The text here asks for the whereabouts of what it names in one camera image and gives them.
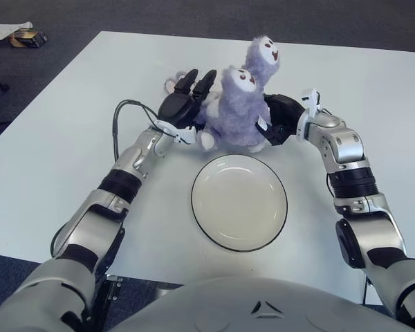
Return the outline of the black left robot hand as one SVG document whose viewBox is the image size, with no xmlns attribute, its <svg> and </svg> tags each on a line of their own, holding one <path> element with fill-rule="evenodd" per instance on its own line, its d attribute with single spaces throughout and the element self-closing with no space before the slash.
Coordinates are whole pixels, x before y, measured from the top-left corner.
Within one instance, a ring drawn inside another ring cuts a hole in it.
<svg viewBox="0 0 415 332">
<path fill-rule="evenodd" d="M 174 90 L 164 99 L 158 110 L 159 120 L 168 122 L 177 129 L 185 129 L 196 124 L 195 119 L 214 84 L 217 71 L 208 71 L 192 87 L 198 73 L 197 69 L 192 69 L 178 78 Z"/>
</svg>

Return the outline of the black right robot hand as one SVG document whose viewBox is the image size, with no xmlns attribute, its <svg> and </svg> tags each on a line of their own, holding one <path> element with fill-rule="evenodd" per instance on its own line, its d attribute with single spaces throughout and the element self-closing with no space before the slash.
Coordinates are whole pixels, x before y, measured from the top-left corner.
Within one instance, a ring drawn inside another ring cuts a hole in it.
<svg viewBox="0 0 415 332">
<path fill-rule="evenodd" d="M 272 145 L 282 145 L 297 131 L 299 119 L 305 108 L 296 100 L 281 94 L 264 94 L 270 121 L 259 116 L 255 126 L 259 133 Z"/>
</svg>

